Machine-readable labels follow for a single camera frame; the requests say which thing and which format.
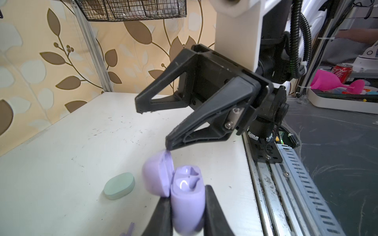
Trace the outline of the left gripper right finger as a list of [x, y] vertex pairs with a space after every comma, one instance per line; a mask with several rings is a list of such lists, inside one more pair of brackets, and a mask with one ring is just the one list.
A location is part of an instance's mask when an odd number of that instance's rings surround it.
[[205, 213], [204, 235], [205, 236], [234, 236], [230, 228], [215, 192], [210, 185], [205, 186]]

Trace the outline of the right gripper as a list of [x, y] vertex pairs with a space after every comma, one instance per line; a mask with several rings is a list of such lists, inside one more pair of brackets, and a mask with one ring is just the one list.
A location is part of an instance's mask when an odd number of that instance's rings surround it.
[[[171, 96], [154, 99], [179, 79]], [[260, 139], [276, 135], [287, 113], [284, 87], [231, 62], [203, 45], [183, 49], [167, 69], [135, 98], [140, 114], [193, 108], [194, 112], [167, 135], [167, 150], [227, 140], [233, 131]]]

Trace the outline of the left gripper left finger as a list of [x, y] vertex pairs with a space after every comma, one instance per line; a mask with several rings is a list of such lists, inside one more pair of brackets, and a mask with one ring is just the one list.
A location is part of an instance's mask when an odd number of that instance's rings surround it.
[[170, 198], [161, 197], [142, 236], [172, 236]]

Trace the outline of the purple charging case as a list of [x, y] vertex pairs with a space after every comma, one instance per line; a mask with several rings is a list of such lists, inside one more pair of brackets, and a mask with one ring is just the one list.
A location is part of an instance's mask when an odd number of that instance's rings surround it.
[[170, 198], [173, 227], [178, 234], [193, 236], [201, 230], [205, 185], [198, 166], [175, 168], [171, 152], [164, 150], [145, 161], [142, 176], [149, 193]]

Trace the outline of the mint green charging case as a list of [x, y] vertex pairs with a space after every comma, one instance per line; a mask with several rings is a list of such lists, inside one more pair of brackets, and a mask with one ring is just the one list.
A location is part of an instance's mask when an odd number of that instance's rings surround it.
[[110, 179], [104, 186], [103, 192], [107, 199], [117, 200], [133, 191], [135, 178], [132, 173], [122, 173]]

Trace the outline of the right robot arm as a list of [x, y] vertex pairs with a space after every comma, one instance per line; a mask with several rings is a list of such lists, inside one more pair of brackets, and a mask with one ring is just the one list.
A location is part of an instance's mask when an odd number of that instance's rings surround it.
[[182, 49], [136, 98], [140, 114], [191, 107], [165, 139], [167, 150], [278, 132], [288, 111], [283, 83], [310, 71], [310, 18], [335, 17], [341, 1], [212, 1], [214, 48]]

